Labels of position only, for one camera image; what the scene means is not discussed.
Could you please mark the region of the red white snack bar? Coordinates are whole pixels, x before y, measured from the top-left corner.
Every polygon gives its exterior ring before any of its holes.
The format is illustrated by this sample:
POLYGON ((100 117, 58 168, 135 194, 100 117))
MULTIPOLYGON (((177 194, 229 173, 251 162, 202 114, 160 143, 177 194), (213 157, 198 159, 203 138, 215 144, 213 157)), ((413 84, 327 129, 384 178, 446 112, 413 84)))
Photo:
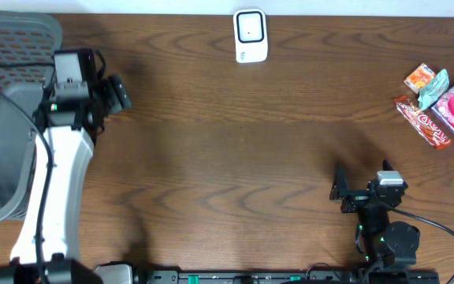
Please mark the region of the red white snack bar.
POLYGON ((409 121, 418 134, 435 149, 442 150, 452 143, 445 133, 408 96, 402 95, 393 99, 393 102, 396 109, 409 121))

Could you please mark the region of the teal snack wrapper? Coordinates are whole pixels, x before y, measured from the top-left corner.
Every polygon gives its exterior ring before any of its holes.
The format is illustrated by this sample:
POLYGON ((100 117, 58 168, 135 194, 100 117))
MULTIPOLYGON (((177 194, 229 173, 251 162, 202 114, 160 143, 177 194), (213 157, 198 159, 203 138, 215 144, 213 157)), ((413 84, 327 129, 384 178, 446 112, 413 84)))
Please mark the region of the teal snack wrapper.
POLYGON ((435 78, 432 79, 419 92, 418 102, 419 109, 426 110, 437 102, 437 100, 448 91, 449 75, 446 69, 441 70, 435 78))

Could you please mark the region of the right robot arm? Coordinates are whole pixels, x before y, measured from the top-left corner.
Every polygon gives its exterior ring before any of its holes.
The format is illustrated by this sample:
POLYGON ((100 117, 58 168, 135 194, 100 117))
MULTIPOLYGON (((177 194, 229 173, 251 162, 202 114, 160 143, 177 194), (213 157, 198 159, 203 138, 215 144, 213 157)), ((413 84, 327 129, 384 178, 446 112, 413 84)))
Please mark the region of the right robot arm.
POLYGON ((391 222, 389 212, 401 204, 407 183, 388 161, 365 189, 349 187, 345 170, 337 165, 329 198, 341 202, 343 214, 355 214, 358 252, 367 264, 358 270, 360 283, 408 283, 408 268, 416 263, 420 232, 406 222, 391 222))

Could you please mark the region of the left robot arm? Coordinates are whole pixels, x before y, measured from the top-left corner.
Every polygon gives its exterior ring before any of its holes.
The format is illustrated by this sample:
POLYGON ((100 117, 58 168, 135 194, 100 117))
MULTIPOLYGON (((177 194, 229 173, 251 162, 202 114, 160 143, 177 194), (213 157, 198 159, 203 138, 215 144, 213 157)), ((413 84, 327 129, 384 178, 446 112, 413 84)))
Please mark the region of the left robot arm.
POLYGON ((132 104, 121 78, 90 49, 4 63, 0 91, 0 222, 24 224, 0 266, 0 283, 130 282, 132 270, 100 276, 80 262, 82 189, 104 120, 132 104))

